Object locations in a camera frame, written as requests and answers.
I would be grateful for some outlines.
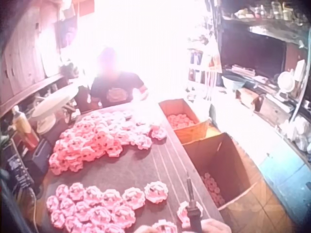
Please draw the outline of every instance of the open cardboard box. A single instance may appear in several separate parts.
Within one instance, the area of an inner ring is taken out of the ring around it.
[[[201,176],[210,173],[225,202],[239,198],[259,179],[251,158],[226,133],[183,145]]]
[[[160,102],[159,105],[166,117],[173,114],[186,114],[194,122],[192,126],[174,130],[182,144],[205,138],[209,119],[198,118],[191,106],[191,102],[185,99],[174,99],[165,100]]]

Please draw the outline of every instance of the wooden table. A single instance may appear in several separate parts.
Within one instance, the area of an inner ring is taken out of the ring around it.
[[[207,192],[203,182],[177,136],[170,127],[163,112],[157,103],[141,102],[137,104],[124,104],[106,109],[101,112],[133,110],[134,114],[144,114],[147,117],[160,120],[166,128],[166,140],[154,140],[150,150],[138,150],[136,147],[124,147],[120,158],[104,156],[93,162],[85,162],[84,168],[79,172],[65,172],[60,176],[50,176],[46,190],[40,201],[55,194],[58,185],[65,183],[71,185],[81,182],[85,187],[96,185],[100,190],[108,188],[117,189],[120,193],[130,187],[144,189],[147,183],[153,181],[164,182],[169,189],[167,201],[161,204],[146,205],[136,211],[136,223],[128,232],[133,232],[140,225],[152,225],[160,219],[166,219],[177,224],[181,232],[180,221],[176,211],[180,203],[188,200],[186,184],[186,170],[192,179],[195,199],[203,206],[203,218],[214,218],[223,221],[218,209]],[[42,215],[41,227],[44,232],[57,232],[51,225],[46,208],[37,211]]]

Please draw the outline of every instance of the wooden panel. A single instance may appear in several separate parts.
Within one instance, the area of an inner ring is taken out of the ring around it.
[[[13,90],[7,73],[5,56],[1,58],[1,85],[0,85],[0,104],[7,102],[13,97]]]
[[[14,42],[16,41],[16,39],[17,39],[17,30],[14,30],[12,37],[8,42],[4,51],[4,56],[7,65],[7,73],[9,76],[9,80],[14,95],[22,91],[21,83],[18,81],[17,78],[18,76],[22,76],[22,72],[18,67],[18,64],[20,64],[20,60],[18,57],[18,50],[14,46]]]
[[[44,70],[38,53],[39,7],[32,6],[18,25],[18,47],[24,79],[30,85],[44,79]]]
[[[55,25],[57,21],[57,7],[49,1],[43,1],[40,6],[41,33],[39,48],[46,76],[51,77],[59,73],[59,51],[56,42]]]

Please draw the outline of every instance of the cable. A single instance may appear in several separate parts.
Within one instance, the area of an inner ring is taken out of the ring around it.
[[[34,223],[34,226],[35,226],[35,231],[36,233],[39,233],[38,231],[38,228],[37,228],[37,223],[35,221],[35,211],[36,211],[36,208],[37,208],[37,198],[35,197],[35,192],[33,191],[32,188],[28,188],[30,193],[31,193],[31,196],[33,198],[33,201],[34,201],[34,218],[33,218],[33,223]]]

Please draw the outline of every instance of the blue container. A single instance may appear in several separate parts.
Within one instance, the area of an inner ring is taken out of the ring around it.
[[[227,88],[228,90],[232,90],[232,91],[241,89],[246,83],[245,79],[240,78],[238,76],[234,76],[234,75],[223,75],[222,79],[223,79],[225,88]]]

